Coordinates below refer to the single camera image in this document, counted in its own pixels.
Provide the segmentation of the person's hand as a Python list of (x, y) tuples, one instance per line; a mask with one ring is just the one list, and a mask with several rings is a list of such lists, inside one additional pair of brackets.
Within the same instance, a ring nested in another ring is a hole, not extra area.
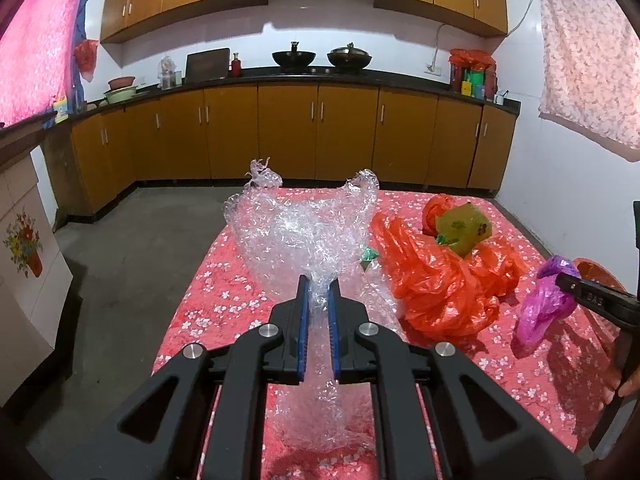
[(616, 396), (623, 398), (637, 392), (640, 388), (640, 368), (634, 371), (626, 382), (622, 382), (622, 372), (611, 363), (603, 375), (604, 388), (602, 391), (602, 403), (610, 404)]

